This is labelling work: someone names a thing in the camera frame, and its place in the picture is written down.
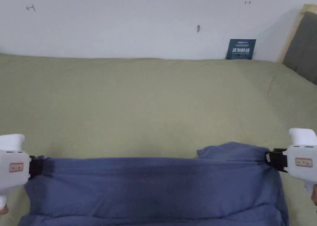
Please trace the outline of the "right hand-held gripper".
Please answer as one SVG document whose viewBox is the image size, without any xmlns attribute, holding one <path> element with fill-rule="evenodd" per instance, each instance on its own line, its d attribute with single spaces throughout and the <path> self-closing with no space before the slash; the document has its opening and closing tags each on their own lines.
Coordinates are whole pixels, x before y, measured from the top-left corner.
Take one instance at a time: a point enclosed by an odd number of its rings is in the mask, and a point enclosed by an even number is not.
<svg viewBox="0 0 317 226">
<path fill-rule="evenodd" d="M 269 151 L 265 161 L 270 167 L 302 180 L 306 191 L 313 194 L 317 184 L 317 136 L 313 130 L 303 128 L 291 128 L 289 135 L 292 144 Z"/>
</svg>

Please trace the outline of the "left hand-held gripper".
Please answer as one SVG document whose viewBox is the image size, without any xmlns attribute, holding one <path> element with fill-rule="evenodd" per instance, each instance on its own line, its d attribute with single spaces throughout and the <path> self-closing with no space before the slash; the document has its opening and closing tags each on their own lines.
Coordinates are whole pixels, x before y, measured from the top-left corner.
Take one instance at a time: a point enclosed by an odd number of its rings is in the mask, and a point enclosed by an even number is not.
<svg viewBox="0 0 317 226">
<path fill-rule="evenodd" d="M 7 204 L 10 191 L 25 185 L 29 179 L 42 174 L 43 160 L 22 150 L 25 136 L 0 136 L 0 209 Z"/>
</svg>

